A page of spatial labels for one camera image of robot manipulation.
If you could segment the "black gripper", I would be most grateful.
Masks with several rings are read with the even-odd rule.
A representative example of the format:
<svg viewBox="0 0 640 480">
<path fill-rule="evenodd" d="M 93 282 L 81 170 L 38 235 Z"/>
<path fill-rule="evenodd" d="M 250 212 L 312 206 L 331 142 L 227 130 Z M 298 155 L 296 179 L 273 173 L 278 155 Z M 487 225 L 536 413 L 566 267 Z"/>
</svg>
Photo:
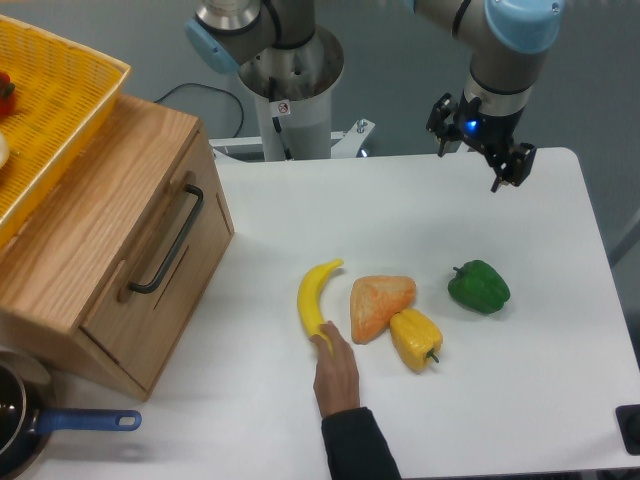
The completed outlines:
<svg viewBox="0 0 640 480">
<path fill-rule="evenodd" d="M 495 173 L 491 192 L 501 185 L 520 186 L 531 173 L 537 148 L 514 143 L 514 130 L 523 113 L 523 92 L 496 92 L 483 87 L 465 87 L 459 105 L 445 93 L 433 105 L 426 130 L 438 142 L 439 157 L 453 142 L 488 156 Z M 454 122 L 447 120 L 454 115 Z"/>
</svg>

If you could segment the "dark sleeved forearm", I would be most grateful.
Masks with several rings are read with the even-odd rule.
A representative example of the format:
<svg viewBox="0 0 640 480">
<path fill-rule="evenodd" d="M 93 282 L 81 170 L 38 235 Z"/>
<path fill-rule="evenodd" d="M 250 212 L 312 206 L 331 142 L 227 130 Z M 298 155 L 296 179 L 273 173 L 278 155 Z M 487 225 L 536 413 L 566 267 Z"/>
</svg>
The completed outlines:
<svg viewBox="0 0 640 480">
<path fill-rule="evenodd" d="M 338 412 L 321 422 L 332 479 L 401 479 L 396 461 L 367 407 Z"/>
</svg>

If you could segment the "bare human hand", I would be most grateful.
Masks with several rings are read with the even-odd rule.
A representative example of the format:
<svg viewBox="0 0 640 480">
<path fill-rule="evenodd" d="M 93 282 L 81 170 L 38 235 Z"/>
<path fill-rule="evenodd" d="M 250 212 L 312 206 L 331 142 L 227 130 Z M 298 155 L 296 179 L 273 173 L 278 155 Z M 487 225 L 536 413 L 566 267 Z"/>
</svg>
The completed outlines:
<svg viewBox="0 0 640 480">
<path fill-rule="evenodd" d="M 317 363 L 313 390 L 322 419 L 361 406 L 360 377 L 351 346 L 331 321 L 314 335 Z"/>
</svg>

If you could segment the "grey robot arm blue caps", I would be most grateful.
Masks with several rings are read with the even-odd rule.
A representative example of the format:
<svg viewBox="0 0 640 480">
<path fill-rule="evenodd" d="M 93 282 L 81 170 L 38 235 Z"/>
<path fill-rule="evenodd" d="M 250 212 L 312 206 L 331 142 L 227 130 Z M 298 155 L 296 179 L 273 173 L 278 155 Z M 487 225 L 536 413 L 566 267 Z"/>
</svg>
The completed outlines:
<svg viewBox="0 0 640 480">
<path fill-rule="evenodd" d="M 462 94 L 433 105 L 427 130 L 440 145 L 482 155 L 496 186 L 529 176 L 536 149 L 514 130 L 555 42 L 561 1 L 412 1 L 409 9 L 472 52 Z M 344 70 L 337 38 L 319 26 L 311 1 L 203 1 L 185 24 L 214 71 L 237 76 L 254 97 L 268 161 L 331 154 L 331 94 Z"/>
</svg>

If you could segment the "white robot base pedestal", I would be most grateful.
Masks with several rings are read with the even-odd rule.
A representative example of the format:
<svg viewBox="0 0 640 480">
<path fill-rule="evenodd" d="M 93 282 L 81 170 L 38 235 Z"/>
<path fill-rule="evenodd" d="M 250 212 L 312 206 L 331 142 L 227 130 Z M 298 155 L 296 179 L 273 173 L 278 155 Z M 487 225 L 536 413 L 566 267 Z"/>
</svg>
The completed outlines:
<svg viewBox="0 0 640 480">
<path fill-rule="evenodd" d="M 240 67 L 253 95 L 266 161 L 331 156 L 332 91 L 344 69 L 338 39 L 321 26 L 304 45 L 269 47 Z"/>
</svg>

